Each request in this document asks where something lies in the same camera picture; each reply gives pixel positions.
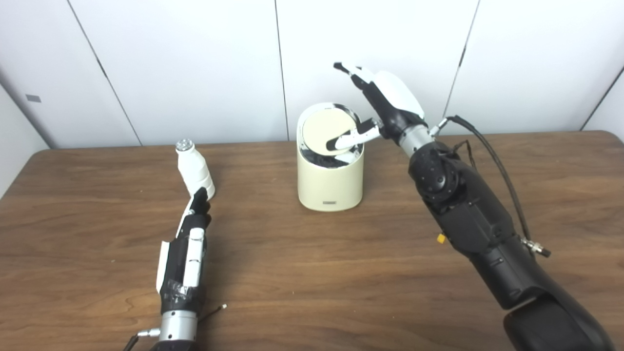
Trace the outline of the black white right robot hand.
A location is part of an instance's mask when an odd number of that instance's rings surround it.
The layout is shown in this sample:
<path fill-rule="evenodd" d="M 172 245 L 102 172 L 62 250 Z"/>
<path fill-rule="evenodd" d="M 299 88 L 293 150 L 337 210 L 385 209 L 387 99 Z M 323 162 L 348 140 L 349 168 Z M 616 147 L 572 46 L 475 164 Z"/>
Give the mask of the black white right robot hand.
<path fill-rule="evenodd" d="M 350 76 L 370 103 L 376 117 L 326 142 L 328 151 L 350 149 L 378 137 L 392 140 L 408 157 L 433 141 L 417 98 L 406 84 L 387 71 L 373 74 L 364 67 L 335 62 L 334 68 Z"/>

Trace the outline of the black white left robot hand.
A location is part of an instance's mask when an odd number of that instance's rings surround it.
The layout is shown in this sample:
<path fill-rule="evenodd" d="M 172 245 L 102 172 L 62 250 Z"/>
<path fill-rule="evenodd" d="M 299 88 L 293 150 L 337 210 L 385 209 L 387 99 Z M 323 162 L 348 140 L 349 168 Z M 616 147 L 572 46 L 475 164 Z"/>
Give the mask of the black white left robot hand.
<path fill-rule="evenodd" d="M 201 313 L 206 300 L 204 277 L 207 228 L 212 221 L 205 187 L 189 200 L 173 240 L 160 247 L 156 290 L 160 313 L 191 311 Z"/>

